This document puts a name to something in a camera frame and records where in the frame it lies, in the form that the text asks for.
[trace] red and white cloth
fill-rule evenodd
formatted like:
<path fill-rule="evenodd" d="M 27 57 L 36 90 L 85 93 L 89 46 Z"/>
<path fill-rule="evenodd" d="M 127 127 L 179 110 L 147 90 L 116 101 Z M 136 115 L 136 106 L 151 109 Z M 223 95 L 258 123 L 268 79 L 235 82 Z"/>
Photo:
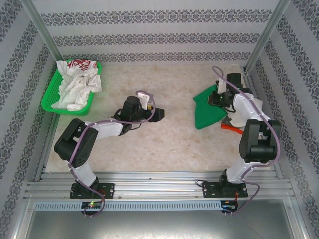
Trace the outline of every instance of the red and white cloth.
<path fill-rule="evenodd" d="M 81 110 L 86 106 L 90 92 L 102 90 L 96 61 L 57 61 L 56 65 L 63 80 L 59 86 L 60 100 L 54 103 L 52 108 Z"/>

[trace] beige floor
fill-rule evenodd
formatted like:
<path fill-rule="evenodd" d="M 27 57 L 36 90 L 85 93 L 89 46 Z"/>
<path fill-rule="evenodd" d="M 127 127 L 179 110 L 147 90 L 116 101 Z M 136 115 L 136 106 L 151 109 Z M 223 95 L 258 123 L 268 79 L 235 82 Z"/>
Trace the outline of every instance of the beige floor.
<path fill-rule="evenodd" d="M 225 74 L 240 72 L 238 65 L 221 65 Z M 97 121 L 111 117 L 127 96 L 137 90 L 154 94 L 165 118 L 145 123 L 120 137 L 96 141 L 89 162 L 93 171 L 198 171 L 223 170 L 239 158 L 240 135 L 216 123 L 194 127 L 193 97 L 218 77 L 211 65 L 107 67 L 103 92 L 96 93 L 90 113 L 80 117 Z M 73 116 L 61 115 L 53 144 Z M 46 172 L 67 172 L 66 163 L 51 149 Z"/>

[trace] green cloth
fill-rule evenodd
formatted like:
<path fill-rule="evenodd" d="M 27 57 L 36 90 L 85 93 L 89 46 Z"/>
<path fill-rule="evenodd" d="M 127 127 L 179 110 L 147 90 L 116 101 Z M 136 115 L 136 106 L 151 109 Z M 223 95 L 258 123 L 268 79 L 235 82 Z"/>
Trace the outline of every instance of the green cloth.
<path fill-rule="evenodd" d="M 218 106 L 211 106 L 208 103 L 208 97 L 211 95 L 212 91 L 216 91 L 216 90 L 217 90 L 217 86 L 213 85 L 193 98 L 193 100 L 196 102 L 196 108 L 195 108 L 196 129 L 202 129 L 207 126 L 210 126 L 216 122 L 219 122 L 220 120 L 222 120 L 224 117 L 227 116 L 227 112 L 224 109 Z"/>

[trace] green plastic tray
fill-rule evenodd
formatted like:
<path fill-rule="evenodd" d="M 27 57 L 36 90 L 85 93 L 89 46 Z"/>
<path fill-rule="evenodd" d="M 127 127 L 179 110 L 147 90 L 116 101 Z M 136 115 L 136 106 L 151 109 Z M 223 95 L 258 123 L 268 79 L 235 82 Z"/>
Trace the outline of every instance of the green plastic tray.
<path fill-rule="evenodd" d="M 96 62 L 96 65 L 98 67 L 98 75 L 101 73 L 102 70 L 102 66 L 99 62 Z M 42 98 L 41 101 L 41 106 L 45 111 L 48 112 L 55 112 L 56 114 L 61 114 L 61 115 L 76 115 L 76 116 L 85 116 L 89 113 L 90 111 L 90 106 L 93 100 L 93 95 L 94 93 L 90 93 L 89 98 L 88 98 L 88 103 L 86 104 L 86 106 L 79 110 L 79 111 L 68 111 L 68 110 L 62 110 L 62 109 L 53 109 L 51 107 L 52 104 L 54 104 L 55 102 L 58 102 L 60 99 L 60 95 L 59 95 L 59 86 L 61 85 L 62 82 L 62 76 L 59 73 L 59 71 L 56 69 L 52 80 L 48 86 L 48 88 L 46 89 L 44 96 Z"/>

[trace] enclosure wall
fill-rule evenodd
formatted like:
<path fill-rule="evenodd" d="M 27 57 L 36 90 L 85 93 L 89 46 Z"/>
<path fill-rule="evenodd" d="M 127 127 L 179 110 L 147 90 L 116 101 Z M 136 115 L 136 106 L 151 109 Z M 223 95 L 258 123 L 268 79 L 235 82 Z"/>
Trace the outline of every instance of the enclosure wall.
<path fill-rule="evenodd" d="M 52 114 L 40 105 L 54 60 L 18 0 L 0 0 L 0 238 L 35 177 Z"/>
<path fill-rule="evenodd" d="M 244 65 L 278 0 L 35 0 L 64 58 Z"/>
<path fill-rule="evenodd" d="M 293 0 L 250 72 L 265 112 L 282 124 L 282 174 L 319 237 L 319 1 Z"/>

